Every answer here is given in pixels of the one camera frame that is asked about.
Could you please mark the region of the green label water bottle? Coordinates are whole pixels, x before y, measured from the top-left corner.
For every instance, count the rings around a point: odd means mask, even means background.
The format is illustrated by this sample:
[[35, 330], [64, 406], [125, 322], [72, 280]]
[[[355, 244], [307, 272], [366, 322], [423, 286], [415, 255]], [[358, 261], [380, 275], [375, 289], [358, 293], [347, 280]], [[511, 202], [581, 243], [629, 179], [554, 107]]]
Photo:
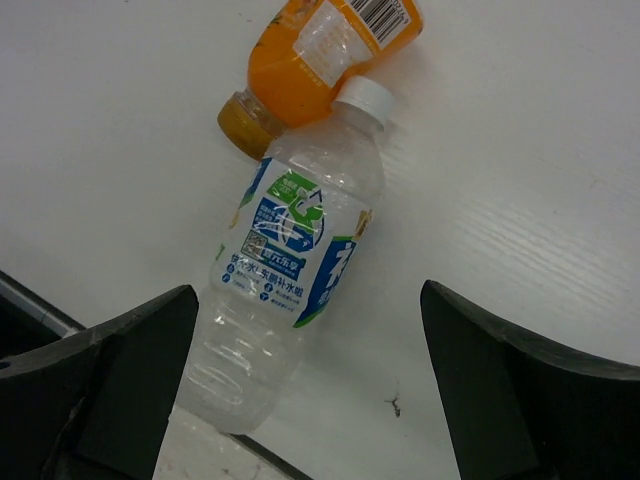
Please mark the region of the green label water bottle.
[[179, 403], [227, 434], [256, 430], [298, 366], [385, 187], [393, 95], [354, 76], [331, 114], [267, 148], [199, 294]]

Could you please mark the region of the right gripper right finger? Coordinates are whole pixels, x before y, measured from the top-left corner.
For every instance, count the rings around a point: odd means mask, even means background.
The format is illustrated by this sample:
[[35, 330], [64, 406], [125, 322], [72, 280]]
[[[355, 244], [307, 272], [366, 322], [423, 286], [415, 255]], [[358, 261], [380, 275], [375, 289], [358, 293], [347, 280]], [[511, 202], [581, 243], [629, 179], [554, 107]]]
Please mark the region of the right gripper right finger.
[[546, 338], [433, 280], [420, 301], [461, 478], [638, 478], [637, 366]]

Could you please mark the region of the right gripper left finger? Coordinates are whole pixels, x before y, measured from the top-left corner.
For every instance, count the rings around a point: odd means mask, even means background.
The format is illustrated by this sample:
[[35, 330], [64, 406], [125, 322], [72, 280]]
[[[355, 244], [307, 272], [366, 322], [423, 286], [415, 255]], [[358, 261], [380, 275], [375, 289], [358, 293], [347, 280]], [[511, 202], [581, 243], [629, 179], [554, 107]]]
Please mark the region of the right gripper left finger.
[[152, 478], [198, 307], [181, 285], [65, 336], [3, 311], [2, 478]]

